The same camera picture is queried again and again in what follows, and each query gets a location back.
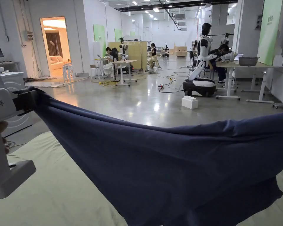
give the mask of man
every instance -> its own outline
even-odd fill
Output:
[[[209,55],[210,54],[217,55],[217,58],[210,60],[208,62],[208,66],[206,68],[207,69],[210,68],[211,71],[213,70],[217,71],[219,77],[218,84],[225,84],[223,80],[226,78],[226,70],[223,67],[217,67],[215,60],[217,60],[220,56],[227,54],[228,51],[229,51],[228,45],[222,44],[221,46],[219,46],[218,49],[214,49],[208,53]]]

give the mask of white building block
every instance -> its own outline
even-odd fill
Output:
[[[195,109],[198,107],[198,100],[194,97],[184,96],[181,98],[181,105],[189,109]]]

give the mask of sofa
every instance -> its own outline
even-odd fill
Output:
[[[64,63],[61,56],[50,56],[51,70],[63,68]]]

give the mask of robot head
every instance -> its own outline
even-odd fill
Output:
[[[211,26],[212,25],[210,25],[209,23],[204,23],[202,25],[201,34],[207,36],[210,32]]]

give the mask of window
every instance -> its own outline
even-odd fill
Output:
[[[228,18],[226,24],[235,24],[237,4],[228,4]]]

